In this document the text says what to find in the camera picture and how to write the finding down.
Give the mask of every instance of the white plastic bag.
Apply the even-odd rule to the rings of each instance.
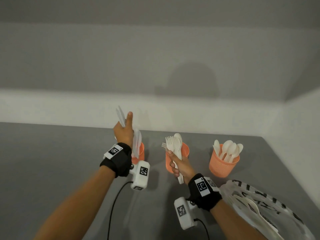
[[[303,221],[276,198],[238,180],[229,180],[220,192],[223,200],[267,239],[315,240]]]

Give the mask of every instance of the forearm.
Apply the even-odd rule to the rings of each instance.
[[[243,220],[229,205],[220,200],[210,210],[228,240],[265,240],[266,238]]]
[[[114,178],[114,171],[101,166],[88,182],[51,214],[34,240],[82,239]]]

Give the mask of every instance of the orange mesh cup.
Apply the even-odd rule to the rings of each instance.
[[[237,162],[240,160],[240,156],[237,156],[233,159],[233,162],[222,161],[216,155],[216,152],[213,150],[210,162],[209,169],[217,177],[225,178],[229,175],[232,169],[235,167]]]
[[[184,157],[189,156],[189,147],[186,144],[184,144],[183,142],[182,142],[182,147],[181,147],[181,155]],[[171,162],[171,159],[170,159],[168,153],[165,153],[165,167],[167,168],[169,173],[173,173],[172,167],[170,166],[170,162]]]
[[[141,142],[141,145],[140,145],[140,148],[139,148],[139,159],[136,158],[136,157],[133,157],[131,159],[132,163],[133,164],[137,164],[138,161],[144,161],[144,145],[143,143]]]

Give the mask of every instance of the hand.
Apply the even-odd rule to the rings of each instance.
[[[188,158],[182,156],[182,160],[180,160],[172,151],[168,151],[168,155],[172,160],[170,166],[172,167],[174,176],[179,177],[179,173],[181,173],[183,175],[184,183],[188,185],[189,181],[196,175]]]
[[[130,146],[132,149],[132,145],[134,143],[134,131],[132,129],[132,118],[133,113],[129,112],[127,115],[127,119],[125,120],[125,127],[123,128],[118,121],[118,123],[114,126],[113,132],[117,142],[122,142]]]

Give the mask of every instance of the gray countertop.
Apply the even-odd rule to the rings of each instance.
[[[172,132],[141,131],[150,163],[148,187],[126,186],[114,207],[110,239],[206,239],[202,225],[182,230],[174,200],[189,196],[186,185],[167,172],[164,138]],[[240,161],[228,179],[238,179],[286,204],[320,239],[320,211],[262,137],[181,133],[197,172],[219,186],[208,165],[215,139],[242,143]],[[0,238],[30,239],[62,200],[98,169],[103,154],[115,143],[113,130],[54,125],[0,123]],[[110,210],[120,187],[117,178],[84,239],[106,239]],[[225,239],[214,218],[196,210],[213,239]]]

